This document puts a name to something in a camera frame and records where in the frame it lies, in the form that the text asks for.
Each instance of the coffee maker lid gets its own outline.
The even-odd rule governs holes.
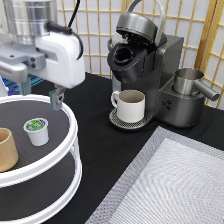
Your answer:
[[[137,34],[150,42],[154,42],[156,46],[159,46],[161,44],[161,38],[165,38],[165,34],[162,33],[166,19],[164,7],[160,4],[159,0],[155,0],[160,10],[160,26],[158,28],[147,17],[132,13],[135,6],[141,1],[134,0],[128,7],[127,12],[121,14],[116,30],[121,35],[126,33]]]

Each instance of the paper cup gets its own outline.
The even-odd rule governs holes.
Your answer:
[[[35,118],[27,121],[24,130],[27,132],[34,146],[45,145],[48,140],[48,121],[44,118]]]
[[[0,128],[0,172],[11,169],[18,161],[18,152],[12,132]]]

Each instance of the gray mat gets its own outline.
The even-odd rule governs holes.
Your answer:
[[[49,142],[41,147],[33,146],[23,130],[24,124],[34,118],[45,118],[49,123]],[[69,127],[65,112],[52,110],[49,103],[29,100],[0,104],[0,128],[12,131],[19,154],[18,162],[11,170],[27,166],[51,153],[65,139]]]
[[[165,139],[110,224],[224,221],[224,161]]]
[[[105,199],[98,206],[96,211],[92,214],[89,220],[87,220],[86,224],[109,223],[112,215],[165,138],[224,160],[224,153],[222,151],[158,127],[114,187],[107,194]]]
[[[75,175],[75,161],[68,153],[59,163],[39,176],[0,188],[0,222],[36,214],[57,201]]]

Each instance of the black table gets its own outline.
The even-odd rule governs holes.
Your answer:
[[[53,89],[52,83],[44,81],[32,90],[48,95]],[[109,122],[111,93],[111,80],[91,74],[80,86],[66,91],[65,103],[79,125],[83,177],[70,203],[47,224],[85,223],[158,126],[224,150],[224,111],[205,107],[200,123],[191,129],[152,121],[138,132],[126,133]]]

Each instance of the white mug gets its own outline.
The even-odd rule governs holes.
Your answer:
[[[117,117],[126,123],[138,122],[145,115],[145,95],[140,91],[115,91],[111,95],[111,102],[117,108]]]

